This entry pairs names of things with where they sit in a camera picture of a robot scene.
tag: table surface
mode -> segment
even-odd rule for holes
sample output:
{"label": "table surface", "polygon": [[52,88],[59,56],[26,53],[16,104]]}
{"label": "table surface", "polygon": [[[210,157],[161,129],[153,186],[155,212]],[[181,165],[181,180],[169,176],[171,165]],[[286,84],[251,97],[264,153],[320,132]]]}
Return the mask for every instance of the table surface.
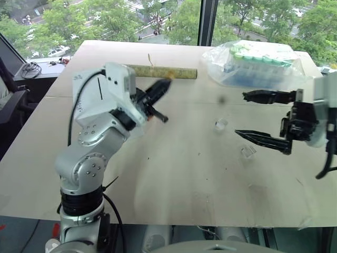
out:
{"label": "table surface", "polygon": [[[234,129],[277,137],[289,105],[247,103],[242,92],[208,77],[201,55],[209,47],[85,41],[42,99],[0,163],[0,215],[57,220],[60,182],[54,170],[66,147],[72,75],[106,62],[198,68],[196,80],[174,80],[156,108],[167,124],[152,120],[142,137],[127,141],[108,163],[104,184],[124,223],[306,227],[337,225],[337,173],[315,175],[324,148],[295,142],[291,155],[253,145]],[[306,75],[320,76],[307,53],[298,52]],[[138,77],[141,89],[155,79]],[[313,81],[305,88],[312,101]],[[225,103],[219,104],[219,97]],[[214,131],[217,119],[228,125]],[[76,124],[73,141],[80,130]],[[252,159],[240,154],[252,145]]]}

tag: chair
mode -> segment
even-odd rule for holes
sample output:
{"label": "chair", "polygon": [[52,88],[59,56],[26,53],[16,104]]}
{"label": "chair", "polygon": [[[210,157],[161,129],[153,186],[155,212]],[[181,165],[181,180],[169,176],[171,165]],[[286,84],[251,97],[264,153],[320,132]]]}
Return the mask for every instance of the chair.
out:
{"label": "chair", "polygon": [[12,144],[21,127],[32,114],[37,106],[37,103],[29,103],[29,90],[25,86],[15,85],[13,78],[7,70],[4,62],[0,58],[0,78],[8,94],[8,101],[0,109],[0,159],[3,157],[9,146]]}

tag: desk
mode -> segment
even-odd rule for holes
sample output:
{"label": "desk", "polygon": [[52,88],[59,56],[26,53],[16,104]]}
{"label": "desk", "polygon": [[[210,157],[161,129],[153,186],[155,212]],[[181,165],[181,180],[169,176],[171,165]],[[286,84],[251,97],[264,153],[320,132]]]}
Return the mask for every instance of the desk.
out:
{"label": "desk", "polygon": [[[206,74],[200,58],[207,47],[85,41],[22,128],[0,163],[0,215],[59,219],[57,154],[66,146],[72,107],[73,72],[109,61],[125,64],[197,67],[196,80],[174,80],[156,108],[167,124],[152,120],[146,135],[127,141],[111,158],[104,184],[124,223],[244,227],[337,225],[337,173],[315,175],[325,162],[324,148],[295,142],[290,156],[254,145],[251,160],[240,155],[250,144],[234,129],[278,136],[289,105],[243,101],[248,89],[224,87]],[[309,55],[299,52],[305,73],[320,73]],[[137,78],[144,89],[155,80]],[[312,101],[313,81],[303,84]],[[218,103],[220,95],[225,104]],[[228,125],[218,134],[214,123]],[[79,126],[75,126],[73,141]]]}

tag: black cable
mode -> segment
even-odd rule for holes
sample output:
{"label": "black cable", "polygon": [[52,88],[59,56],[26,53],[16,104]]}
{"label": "black cable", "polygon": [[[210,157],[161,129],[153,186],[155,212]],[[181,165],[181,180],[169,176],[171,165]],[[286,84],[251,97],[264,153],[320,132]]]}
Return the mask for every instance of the black cable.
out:
{"label": "black cable", "polygon": [[126,240],[125,240],[125,234],[124,234],[124,230],[123,230],[123,223],[122,223],[121,216],[118,213],[118,210],[117,210],[114,202],[112,202],[112,200],[107,195],[105,195],[105,194],[103,194],[103,197],[106,199],[107,202],[109,202],[109,204],[112,207],[112,209],[114,209],[114,212],[116,214],[116,217],[117,217],[117,220],[118,220],[118,224],[119,224],[120,230],[121,230],[122,242],[123,242],[123,253],[126,253]]}
{"label": "black cable", "polygon": [[[41,67],[36,62],[26,63],[21,70],[21,77],[23,79],[34,79],[41,74]],[[28,73],[35,73],[35,75],[27,77]]]}
{"label": "black cable", "polygon": [[336,148],[336,142],[335,139],[333,138],[332,140],[329,140],[328,143],[326,144],[327,147],[327,152],[328,155],[326,156],[326,161],[323,170],[318,173],[316,176],[316,179],[321,179],[323,178],[329,171],[330,171],[330,165],[332,162],[333,155],[335,153],[335,148]]}
{"label": "black cable", "polygon": [[62,203],[60,203],[56,209],[56,212],[58,215],[60,214],[61,207],[62,207]]}
{"label": "black cable", "polygon": [[89,76],[85,80],[85,82],[82,84],[82,86],[80,88],[80,91],[77,94],[77,97],[76,97],[76,100],[75,100],[75,104],[74,104],[74,106],[72,108],[72,113],[71,113],[70,118],[69,118],[69,125],[68,125],[68,146],[70,146],[72,144],[73,117],[74,117],[74,114],[75,114],[75,110],[76,110],[77,104],[78,104],[78,102],[79,102],[79,100],[81,98],[82,92],[83,92],[84,88],[86,87],[86,85],[88,84],[88,82],[90,81],[90,79],[93,78],[96,75],[99,75],[99,74],[105,75],[105,70],[97,71],[97,72],[93,73],[91,76]]}
{"label": "black cable", "polygon": [[39,222],[40,222],[40,220],[37,220],[37,223],[36,223],[36,225],[35,225],[35,227],[34,227],[34,229],[33,229],[33,232],[32,232],[32,234],[31,234],[31,236],[28,238],[27,242],[25,243],[25,245],[24,245],[23,248],[21,249],[20,253],[22,253],[22,252],[26,249],[28,243],[31,241],[31,239],[32,239],[32,237],[33,237],[33,235],[34,235],[34,233],[35,233],[35,231],[36,231],[36,229],[37,229],[37,226],[38,226]]}
{"label": "black cable", "polygon": [[103,186],[102,188],[103,188],[103,191],[105,191],[106,190],[106,188],[108,188],[110,185],[112,185],[113,184],[113,182],[115,182],[116,180],[117,180],[117,178],[118,178],[118,176],[114,179],[114,180],[112,180],[112,182],[111,183],[109,183],[107,186]]}

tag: window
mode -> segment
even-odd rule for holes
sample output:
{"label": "window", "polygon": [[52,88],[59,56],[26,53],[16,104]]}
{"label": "window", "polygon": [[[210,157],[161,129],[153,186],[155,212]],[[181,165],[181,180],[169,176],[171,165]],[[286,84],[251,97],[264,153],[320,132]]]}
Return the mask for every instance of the window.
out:
{"label": "window", "polygon": [[4,0],[0,32],[25,59],[72,55],[84,40],[197,45],[200,3]]}
{"label": "window", "polygon": [[306,51],[317,66],[337,68],[337,1],[219,0],[212,45],[275,42]]}

